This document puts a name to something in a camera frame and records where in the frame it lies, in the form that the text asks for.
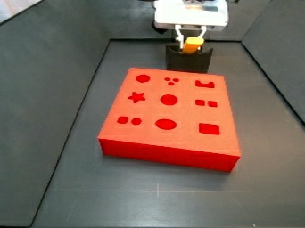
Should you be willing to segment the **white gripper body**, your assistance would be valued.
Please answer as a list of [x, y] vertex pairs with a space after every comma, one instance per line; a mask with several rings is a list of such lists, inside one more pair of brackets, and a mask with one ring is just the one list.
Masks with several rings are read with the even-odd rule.
[[159, 29], [198, 30], [204, 26], [210, 31], [222, 31], [228, 22], [226, 0], [156, 0], [155, 26]]

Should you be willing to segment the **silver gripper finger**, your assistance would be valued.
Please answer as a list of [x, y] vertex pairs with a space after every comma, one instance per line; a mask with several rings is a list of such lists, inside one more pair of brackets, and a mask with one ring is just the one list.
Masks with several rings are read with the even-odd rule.
[[200, 41], [200, 44], [203, 44], [203, 42], [204, 42], [204, 40], [203, 40], [203, 35], [204, 35], [204, 33], [206, 33], [206, 31], [207, 31], [207, 28], [206, 28], [206, 26], [202, 26], [200, 27], [200, 34], [198, 35], [198, 38], [199, 38], [199, 41]]
[[183, 34], [180, 33], [180, 29], [181, 29], [180, 25], [173, 26], [173, 30], [176, 32], [176, 41], [179, 42], [179, 49], [181, 50], [184, 41], [183, 41]]

